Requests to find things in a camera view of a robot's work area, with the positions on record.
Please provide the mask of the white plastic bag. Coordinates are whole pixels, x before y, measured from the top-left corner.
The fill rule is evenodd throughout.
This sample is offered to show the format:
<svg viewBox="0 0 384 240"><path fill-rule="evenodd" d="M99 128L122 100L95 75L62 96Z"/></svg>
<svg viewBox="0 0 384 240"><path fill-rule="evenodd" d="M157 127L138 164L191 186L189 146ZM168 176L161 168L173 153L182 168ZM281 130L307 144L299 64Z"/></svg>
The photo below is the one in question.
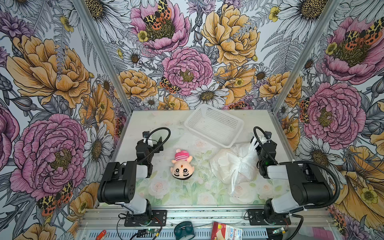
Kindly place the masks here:
<svg viewBox="0 0 384 240"><path fill-rule="evenodd" d="M260 146L256 138L250 143L236 144L228 149L219 150L210 160L215 177L227 185L229 194L235 193L240 183L249 183L257 178L259 160L257 148Z"/></svg>

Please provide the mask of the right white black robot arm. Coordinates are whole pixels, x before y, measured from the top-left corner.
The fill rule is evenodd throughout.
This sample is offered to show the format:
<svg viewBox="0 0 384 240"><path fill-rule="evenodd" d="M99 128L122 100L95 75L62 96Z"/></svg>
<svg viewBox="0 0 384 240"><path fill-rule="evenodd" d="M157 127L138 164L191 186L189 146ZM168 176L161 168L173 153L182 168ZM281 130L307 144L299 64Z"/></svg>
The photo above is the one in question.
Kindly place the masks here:
<svg viewBox="0 0 384 240"><path fill-rule="evenodd" d="M303 210L325 208L337 200L340 182L332 171L311 161L277 162L277 144L264 131L259 137L260 129L254 128L260 175L264 179L287 180L290 188L280 197L266 201L262 216L267 224Z"/></svg>

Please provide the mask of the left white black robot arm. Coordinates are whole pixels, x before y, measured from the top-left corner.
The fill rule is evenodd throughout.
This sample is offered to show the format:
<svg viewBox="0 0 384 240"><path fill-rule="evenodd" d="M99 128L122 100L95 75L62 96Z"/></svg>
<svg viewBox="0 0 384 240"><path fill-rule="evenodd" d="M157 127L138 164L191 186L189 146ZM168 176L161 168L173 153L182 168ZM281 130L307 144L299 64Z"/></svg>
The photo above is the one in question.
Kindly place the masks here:
<svg viewBox="0 0 384 240"><path fill-rule="evenodd" d="M162 138L153 140L150 132L143 132L143 139L136 145L136 160L108 163L97 191L99 203L121 206L134 224L149 224L152 207L149 200L136 193L136 183L151 177L152 159L164 150L162 145Z"/></svg>

